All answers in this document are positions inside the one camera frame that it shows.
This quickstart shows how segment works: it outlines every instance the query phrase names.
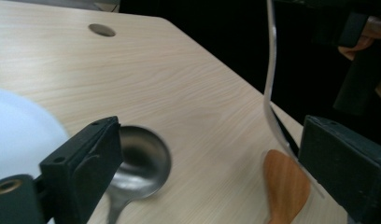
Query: ladle handle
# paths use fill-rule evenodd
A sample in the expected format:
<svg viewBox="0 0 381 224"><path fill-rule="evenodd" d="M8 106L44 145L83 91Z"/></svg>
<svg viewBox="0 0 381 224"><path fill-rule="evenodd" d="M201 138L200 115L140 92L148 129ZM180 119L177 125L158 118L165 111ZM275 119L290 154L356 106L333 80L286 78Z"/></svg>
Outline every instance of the ladle handle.
<svg viewBox="0 0 381 224"><path fill-rule="evenodd" d="M126 207L127 204L129 204L130 200L121 200L117 197L109 197L110 200L110 207L109 207L109 213L106 220L107 224L116 224L117 220L120 216L121 211Z"/></svg>

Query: ladle bowl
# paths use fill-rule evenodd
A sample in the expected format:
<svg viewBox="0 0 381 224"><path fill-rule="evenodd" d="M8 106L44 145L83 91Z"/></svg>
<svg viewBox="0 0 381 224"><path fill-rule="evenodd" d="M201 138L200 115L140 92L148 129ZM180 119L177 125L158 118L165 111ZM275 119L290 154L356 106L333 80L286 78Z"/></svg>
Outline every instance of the ladle bowl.
<svg viewBox="0 0 381 224"><path fill-rule="evenodd" d="M168 147L149 129L120 127L120 145L123 163L106 189L110 200L109 224L117 222L131 201L146 198L160 189L171 170Z"/></svg>

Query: wooden table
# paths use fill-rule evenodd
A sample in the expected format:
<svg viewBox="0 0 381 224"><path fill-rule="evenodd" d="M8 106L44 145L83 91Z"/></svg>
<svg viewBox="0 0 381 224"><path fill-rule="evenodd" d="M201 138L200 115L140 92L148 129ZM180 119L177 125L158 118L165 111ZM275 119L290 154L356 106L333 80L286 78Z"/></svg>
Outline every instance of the wooden table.
<svg viewBox="0 0 381 224"><path fill-rule="evenodd" d="M116 35L96 35L91 23ZM268 219L261 163L266 150L281 147L262 95L169 21L0 1L0 88L47 108L70 135L115 115L166 141L168 181L128 205L120 223ZM302 126L279 116L299 141ZM325 194L312 189L293 223L346 223L345 210ZM106 212L104 196L90 223L104 223Z"/></svg>

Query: dark background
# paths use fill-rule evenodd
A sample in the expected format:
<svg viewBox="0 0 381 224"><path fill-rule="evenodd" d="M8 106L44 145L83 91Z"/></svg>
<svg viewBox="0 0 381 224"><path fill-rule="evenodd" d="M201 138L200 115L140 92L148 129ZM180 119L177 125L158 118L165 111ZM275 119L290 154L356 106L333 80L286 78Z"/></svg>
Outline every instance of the dark background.
<svg viewBox="0 0 381 224"><path fill-rule="evenodd" d="M264 0L121 0L121 13L166 18L264 91L269 58ZM337 47L313 42L318 13L275 3L277 65L272 100L303 124L306 115L340 122L381 145L381 100L374 96L363 116L332 108L351 62Z"/></svg>

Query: hole in table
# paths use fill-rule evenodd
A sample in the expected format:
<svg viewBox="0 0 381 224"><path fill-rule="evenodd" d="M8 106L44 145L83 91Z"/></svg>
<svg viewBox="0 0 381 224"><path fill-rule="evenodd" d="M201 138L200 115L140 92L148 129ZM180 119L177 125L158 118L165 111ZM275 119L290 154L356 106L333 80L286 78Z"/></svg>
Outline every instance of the hole in table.
<svg viewBox="0 0 381 224"><path fill-rule="evenodd" d="M89 29L97 35L103 35L108 37L116 35L114 30L102 24L96 24L96 23L90 24Z"/></svg>

